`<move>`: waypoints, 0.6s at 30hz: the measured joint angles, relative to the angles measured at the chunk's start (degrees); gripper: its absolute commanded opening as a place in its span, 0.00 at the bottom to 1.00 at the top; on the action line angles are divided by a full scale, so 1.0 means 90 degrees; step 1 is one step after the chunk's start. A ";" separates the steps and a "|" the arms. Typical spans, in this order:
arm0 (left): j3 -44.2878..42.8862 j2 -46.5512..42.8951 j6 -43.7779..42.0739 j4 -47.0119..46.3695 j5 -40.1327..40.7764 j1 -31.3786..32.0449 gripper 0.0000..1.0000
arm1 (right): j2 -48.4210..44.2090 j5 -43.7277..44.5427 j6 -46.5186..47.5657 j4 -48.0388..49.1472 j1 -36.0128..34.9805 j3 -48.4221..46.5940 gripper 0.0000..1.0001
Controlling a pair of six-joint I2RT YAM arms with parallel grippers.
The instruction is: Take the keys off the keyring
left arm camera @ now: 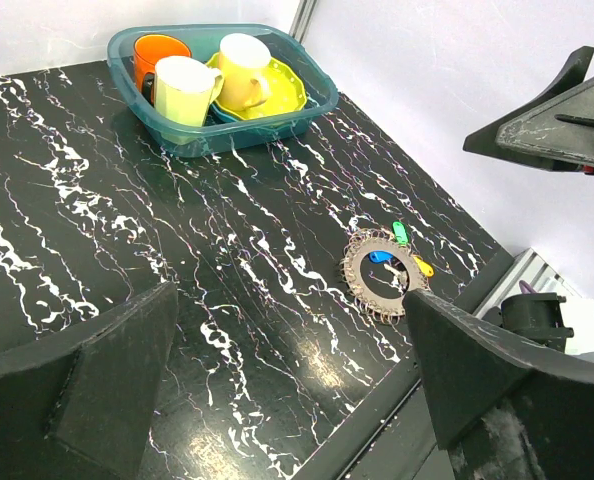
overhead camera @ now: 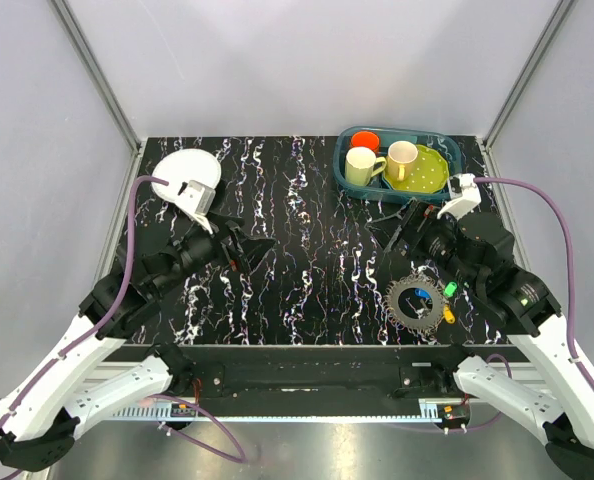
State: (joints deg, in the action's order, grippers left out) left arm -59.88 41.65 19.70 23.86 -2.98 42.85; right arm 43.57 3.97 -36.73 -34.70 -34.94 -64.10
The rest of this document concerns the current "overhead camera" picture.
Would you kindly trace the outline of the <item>blue key tag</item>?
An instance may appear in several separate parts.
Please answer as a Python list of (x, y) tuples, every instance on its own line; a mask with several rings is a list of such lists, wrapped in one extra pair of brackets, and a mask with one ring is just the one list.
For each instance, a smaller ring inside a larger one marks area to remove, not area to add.
[(415, 295), (418, 296), (419, 298), (423, 298), (423, 299), (429, 299), (430, 298), (430, 294), (423, 290), (423, 289), (416, 289), (415, 290)]

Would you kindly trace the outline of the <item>green key tag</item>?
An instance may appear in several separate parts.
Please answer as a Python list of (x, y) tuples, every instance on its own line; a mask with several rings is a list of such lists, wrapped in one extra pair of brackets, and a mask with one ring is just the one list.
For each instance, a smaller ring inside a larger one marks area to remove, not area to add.
[(458, 285), (455, 282), (449, 282), (444, 289), (444, 296), (451, 298), (457, 291)]

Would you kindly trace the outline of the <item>yellow key tag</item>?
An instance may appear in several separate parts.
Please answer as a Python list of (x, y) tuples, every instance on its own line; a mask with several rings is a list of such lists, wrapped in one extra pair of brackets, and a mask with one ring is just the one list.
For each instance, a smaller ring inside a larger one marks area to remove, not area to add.
[(444, 306), (443, 317), (448, 324), (454, 324), (456, 322), (456, 317), (448, 305)]

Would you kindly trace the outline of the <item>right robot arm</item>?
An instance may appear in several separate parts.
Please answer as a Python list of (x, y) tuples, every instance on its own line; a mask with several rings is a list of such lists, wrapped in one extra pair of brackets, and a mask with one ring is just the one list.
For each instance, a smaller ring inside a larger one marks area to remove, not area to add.
[(516, 264), (515, 238), (489, 212), (414, 202), (404, 215), (372, 223), (384, 250), (431, 260), (468, 288), (475, 310), (498, 325), (549, 389), (544, 395), (491, 371), (480, 357), (445, 362), (431, 371), (443, 396), (473, 395), (523, 426), (571, 479), (594, 479), (594, 365), (546, 284)]

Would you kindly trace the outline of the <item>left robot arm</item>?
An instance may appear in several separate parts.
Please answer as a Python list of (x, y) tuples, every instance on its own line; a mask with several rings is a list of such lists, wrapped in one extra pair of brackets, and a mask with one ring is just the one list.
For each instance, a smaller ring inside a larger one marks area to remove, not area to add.
[(193, 363), (171, 343), (153, 346), (127, 373), (83, 389), (84, 380), (161, 310), (172, 290), (209, 264), (252, 273), (275, 239), (251, 237), (236, 217), (212, 231), (192, 227), (156, 253), (134, 256), (129, 241), (118, 265), (82, 301), (65, 334), (28, 378), (0, 399), (0, 462), (39, 472), (58, 462), (99, 422), (152, 395), (180, 396), (197, 386)]

